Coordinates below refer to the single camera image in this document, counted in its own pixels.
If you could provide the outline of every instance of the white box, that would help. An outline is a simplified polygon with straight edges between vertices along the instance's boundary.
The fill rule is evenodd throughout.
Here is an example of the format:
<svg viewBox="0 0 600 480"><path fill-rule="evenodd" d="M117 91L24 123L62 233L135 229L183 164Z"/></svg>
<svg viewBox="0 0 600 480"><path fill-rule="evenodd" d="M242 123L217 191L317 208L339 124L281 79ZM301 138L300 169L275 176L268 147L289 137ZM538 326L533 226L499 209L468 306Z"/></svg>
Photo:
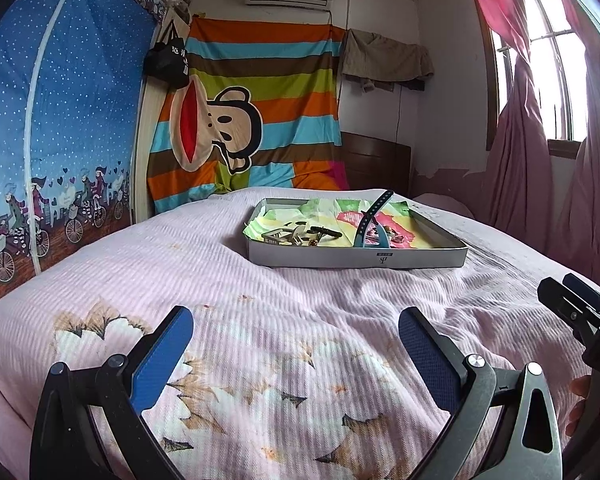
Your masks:
<svg viewBox="0 0 600 480"><path fill-rule="evenodd" d="M292 198L265 198L253 209L249 222L271 209L298 208L308 202ZM250 262L264 267L301 267L307 269L441 269L462 267L468 247L439 225L410 211L411 218L426 234L435 249L378 249L356 247L308 247L266 244L247 240Z"/></svg>

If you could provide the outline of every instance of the pink striped bedspread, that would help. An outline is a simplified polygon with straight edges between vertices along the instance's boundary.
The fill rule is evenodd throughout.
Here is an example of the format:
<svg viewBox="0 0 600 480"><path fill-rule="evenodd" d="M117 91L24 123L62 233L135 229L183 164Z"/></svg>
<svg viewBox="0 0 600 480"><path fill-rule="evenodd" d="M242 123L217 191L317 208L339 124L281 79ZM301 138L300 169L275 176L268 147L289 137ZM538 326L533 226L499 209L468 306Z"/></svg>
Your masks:
<svg viewBox="0 0 600 480"><path fill-rule="evenodd" d="M99 366L175 304L192 311L194 337L144 418L188 480L406 478L448 417L398 339L408 306L492 365L539 362L563 430L574 402L568 383L586 368L536 287L567 269L513 238L414 204L469 245L464 267L268 269L245 258L241 230L264 197L379 195L251 188L212 196L97 241L0 300L1 462L28 478L53 362ZM128 478L94 412L114 469ZM467 471L486 444L478 440Z"/></svg>

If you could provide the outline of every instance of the red mouth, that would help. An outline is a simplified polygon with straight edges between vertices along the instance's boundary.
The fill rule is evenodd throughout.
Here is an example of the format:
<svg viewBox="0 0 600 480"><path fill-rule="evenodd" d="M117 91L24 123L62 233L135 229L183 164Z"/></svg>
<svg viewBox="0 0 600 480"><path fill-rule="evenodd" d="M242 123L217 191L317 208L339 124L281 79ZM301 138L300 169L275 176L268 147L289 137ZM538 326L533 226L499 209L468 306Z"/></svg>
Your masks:
<svg viewBox="0 0 600 480"><path fill-rule="evenodd" d="M192 82L182 101L180 111L180 140L187 160L191 163L196 153L198 142L198 100L196 99L196 84Z"/></svg>

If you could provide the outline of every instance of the pink curtain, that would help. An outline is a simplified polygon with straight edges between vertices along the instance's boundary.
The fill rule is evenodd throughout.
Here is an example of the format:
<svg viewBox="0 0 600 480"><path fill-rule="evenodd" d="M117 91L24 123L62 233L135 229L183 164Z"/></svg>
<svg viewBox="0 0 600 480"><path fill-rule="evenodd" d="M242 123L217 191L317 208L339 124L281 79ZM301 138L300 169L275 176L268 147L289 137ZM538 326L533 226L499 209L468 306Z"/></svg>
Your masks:
<svg viewBox="0 0 600 480"><path fill-rule="evenodd" d="M576 1L562 3L586 49L589 117L550 255L600 285L600 33Z"/></svg>
<svg viewBox="0 0 600 480"><path fill-rule="evenodd" d="M552 216L552 172L529 66L524 0L478 0L487 24L518 53L512 92L498 121L478 220L544 253Z"/></svg>

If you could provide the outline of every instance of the window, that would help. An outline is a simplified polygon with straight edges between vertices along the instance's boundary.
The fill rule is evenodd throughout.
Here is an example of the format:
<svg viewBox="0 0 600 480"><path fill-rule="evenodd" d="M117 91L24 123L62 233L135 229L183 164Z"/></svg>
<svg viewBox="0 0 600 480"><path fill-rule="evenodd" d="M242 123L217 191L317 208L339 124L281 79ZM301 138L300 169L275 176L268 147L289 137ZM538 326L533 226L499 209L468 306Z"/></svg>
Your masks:
<svg viewBox="0 0 600 480"><path fill-rule="evenodd" d="M562 0L525 0L531 70L547 139L587 136L587 67L584 45L571 30ZM500 111L509 99L517 53L492 32Z"/></svg>

